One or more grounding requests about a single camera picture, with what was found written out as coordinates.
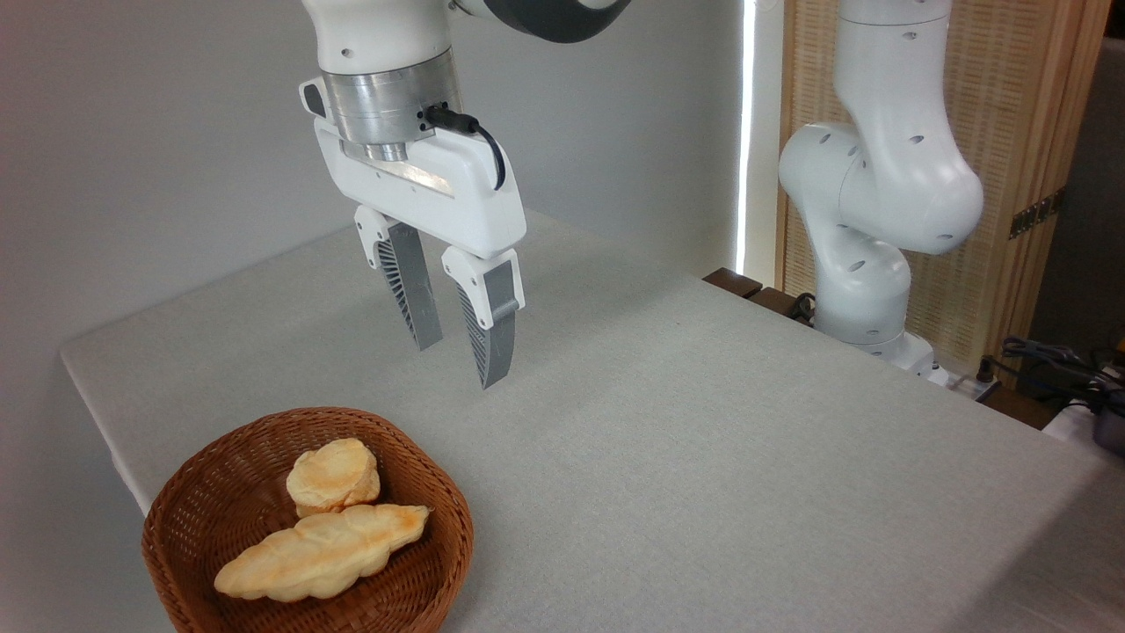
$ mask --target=brown woven basket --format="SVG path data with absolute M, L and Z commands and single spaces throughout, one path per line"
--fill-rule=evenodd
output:
M 297 523 L 285 488 L 294 461 L 343 437 L 375 453 L 378 503 L 433 510 L 422 539 L 327 600 L 242 600 L 215 591 L 224 564 Z M 188 460 L 153 503 L 142 548 L 181 633 L 423 632 L 441 626 L 465 582 L 472 521 L 449 476 L 387 421 L 351 409 L 295 409 L 231 432 Z

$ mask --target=white robotic arm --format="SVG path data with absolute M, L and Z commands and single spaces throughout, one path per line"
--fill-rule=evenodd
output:
M 904 329 L 898 248 L 947 252 L 983 208 L 942 92 L 952 1 L 842 0 L 836 92 L 855 125 L 807 125 L 781 160 L 816 257 L 816 328 L 939 383 L 933 349 Z
M 357 200 L 356 226 L 420 350 L 442 338 L 418 230 L 450 246 L 480 385 L 504 378 L 525 300 L 512 250 L 526 232 L 503 147 L 459 114 L 449 15 L 552 42 L 600 33 L 630 0 L 303 0 L 321 76 L 300 87 L 325 163 Z

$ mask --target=white wall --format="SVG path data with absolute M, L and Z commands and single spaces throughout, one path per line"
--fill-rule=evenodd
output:
M 785 0 L 754 0 L 753 54 L 747 60 L 753 85 L 744 116 L 750 123 L 746 147 L 744 254 L 739 272 L 767 286 L 775 280 L 777 255 L 777 159 L 781 155 L 781 88 Z
M 576 46 L 466 21 L 466 103 L 529 206 L 706 271 L 730 256 L 740 13 L 638 0 Z M 0 631 L 170 630 L 56 351 L 349 223 L 297 101 L 315 72 L 296 0 L 0 2 Z

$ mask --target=bread roll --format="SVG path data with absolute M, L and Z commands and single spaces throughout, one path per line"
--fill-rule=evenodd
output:
M 292 603 L 331 598 L 387 566 L 392 552 L 422 536 L 424 506 L 352 506 L 276 532 L 219 570 L 215 589 L 234 598 Z
M 300 518 L 374 501 L 379 496 L 375 455 L 358 440 L 338 440 L 297 458 L 286 489 Z

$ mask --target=round bread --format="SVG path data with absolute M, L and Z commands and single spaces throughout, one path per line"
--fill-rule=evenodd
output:
M 379 496 L 375 455 L 358 440 L 338 440 L 297 458 L 286 489 L 302 518 L 372 501 Z

